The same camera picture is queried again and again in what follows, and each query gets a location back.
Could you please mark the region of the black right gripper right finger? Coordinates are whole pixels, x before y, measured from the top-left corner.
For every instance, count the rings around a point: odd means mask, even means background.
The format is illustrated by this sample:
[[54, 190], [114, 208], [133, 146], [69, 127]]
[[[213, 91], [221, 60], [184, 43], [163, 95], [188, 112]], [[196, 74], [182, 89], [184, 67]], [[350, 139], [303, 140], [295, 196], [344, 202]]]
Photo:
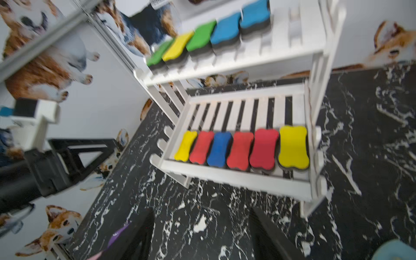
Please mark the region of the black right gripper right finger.
[[304, 254], [260, 209], [249, 214], [249, 229], [256, 260], [304, 260]]

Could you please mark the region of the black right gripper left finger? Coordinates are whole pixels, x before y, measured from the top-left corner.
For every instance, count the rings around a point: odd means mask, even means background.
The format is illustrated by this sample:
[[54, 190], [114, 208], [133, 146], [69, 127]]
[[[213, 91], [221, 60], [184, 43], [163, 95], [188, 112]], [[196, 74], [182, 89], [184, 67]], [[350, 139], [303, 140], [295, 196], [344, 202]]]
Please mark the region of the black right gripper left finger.
[[119, 237], [104, 250], [101, 260], [148, 260], [154, 230], [154, 212], [145, 209]]

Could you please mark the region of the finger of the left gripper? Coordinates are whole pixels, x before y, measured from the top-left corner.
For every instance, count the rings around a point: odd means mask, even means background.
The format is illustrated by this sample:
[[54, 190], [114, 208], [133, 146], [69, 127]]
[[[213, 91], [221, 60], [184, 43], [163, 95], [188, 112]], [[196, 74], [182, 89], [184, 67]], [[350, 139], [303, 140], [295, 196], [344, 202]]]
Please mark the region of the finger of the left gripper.
[[20, 98], [15, 100], [13, 108], [2, 107], [1, 117], [13, 123], [1, 129], [1, 151], [13, 147], [42, 151], [48, 126], [59, 122], [60, 105], [50, 100]]

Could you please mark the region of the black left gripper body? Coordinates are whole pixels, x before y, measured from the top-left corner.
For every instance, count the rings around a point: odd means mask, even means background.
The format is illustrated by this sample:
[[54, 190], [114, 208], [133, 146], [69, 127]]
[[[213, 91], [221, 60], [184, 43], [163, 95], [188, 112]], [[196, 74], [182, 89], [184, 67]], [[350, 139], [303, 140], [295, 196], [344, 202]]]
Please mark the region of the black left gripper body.
[[24, 153], [28, 178], [24, 190], [48, 197], [83, 181], [108, 159], [120, 143], [115, 139], [51, 139], [51, 149]]

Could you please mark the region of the light blue eraser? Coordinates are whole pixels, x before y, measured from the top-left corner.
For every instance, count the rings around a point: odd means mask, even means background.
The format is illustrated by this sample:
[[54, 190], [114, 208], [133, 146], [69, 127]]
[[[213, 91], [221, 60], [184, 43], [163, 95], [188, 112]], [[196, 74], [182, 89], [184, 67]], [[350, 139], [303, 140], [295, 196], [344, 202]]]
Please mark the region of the light blue eraser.
[[249, 36], [271, 26], [270, 4], [267, 0], [252, 2], [242, 9], [239, 22], [242, 36]]
[[240, 19], [241, 12], [236, 12], [217, 22], [210, 39], [213, 48], [219, 48], [220, 46], [230, 44], [239, 39]]

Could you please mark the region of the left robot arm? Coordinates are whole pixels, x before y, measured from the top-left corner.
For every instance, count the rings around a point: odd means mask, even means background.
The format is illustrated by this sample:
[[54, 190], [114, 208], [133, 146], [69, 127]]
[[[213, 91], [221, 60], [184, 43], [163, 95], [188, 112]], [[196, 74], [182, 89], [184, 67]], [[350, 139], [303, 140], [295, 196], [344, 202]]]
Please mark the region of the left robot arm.
[[75, 186], [121, 147], [115, 139], [49, 139], [50, 150], [43, 151], [48, 126], [59, 117], [55, 101], [15, 101], [15, 125], [1, 132], [1, 143], [5, 153], [22, 153], [23, 159], [1, 168], [1, 213]]

